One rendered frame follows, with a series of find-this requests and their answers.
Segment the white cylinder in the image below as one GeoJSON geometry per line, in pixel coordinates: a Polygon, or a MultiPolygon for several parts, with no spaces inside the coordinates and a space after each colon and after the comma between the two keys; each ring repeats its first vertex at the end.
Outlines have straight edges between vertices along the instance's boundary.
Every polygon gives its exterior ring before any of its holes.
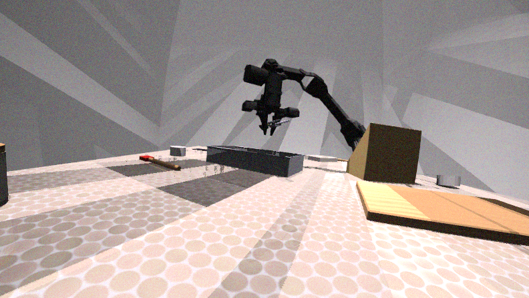
{"type": "Polygon", "coordinates": [[[186,147],[184,146],[170,146],[170,155],[171,156],[185,156],[186,147]]]}

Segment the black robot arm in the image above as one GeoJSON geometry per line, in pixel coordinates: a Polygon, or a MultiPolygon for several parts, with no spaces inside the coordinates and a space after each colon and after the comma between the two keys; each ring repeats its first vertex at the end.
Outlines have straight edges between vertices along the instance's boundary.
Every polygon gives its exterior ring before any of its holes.
{"type": "Polygon", "coordinates": [[[283,80],[296,80],[300,83],[302,89],[308,94],[320,99],[327,109],[332,113],[341,125],[343,134],[348,146],[354,152],[366,129],[357,120],[350,118],[341,108],[341,106],[328,93],[327,85],[324,80],[316,73],[306,72],[303,69],[294,69],[291,67],[281,66],[275,59],[266,59],[261,67],[246,65],[243,81],[265,87],[282,88],[283,80]],[[305,87],[301,80],[305,76],[314,77],[305,87]]]}

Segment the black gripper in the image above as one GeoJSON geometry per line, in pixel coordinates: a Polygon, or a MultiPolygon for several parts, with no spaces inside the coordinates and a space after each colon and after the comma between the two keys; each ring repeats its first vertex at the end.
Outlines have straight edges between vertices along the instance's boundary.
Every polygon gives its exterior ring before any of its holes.
{"type": "Polygon", "coordinates": [[[256,101],[245,101],[242,104],[242,111],[245,112],[251,112],[253,110],[256,110],[256,116],[259,116],[264,135],[267,133],[267,121],[268,121],[268,113],[275,113],[273,116],[273,120],[278,120],[282,118],[297,118],[299,117],[300,111],[298,108],[292,108],[288,107],[285,109],[280,108],[281,107],[281,95],[282,91],[280,88],[276,87],[266,87],[264,89],[264,98],[263,98],[263,104],[257,105],[256,101]]]}

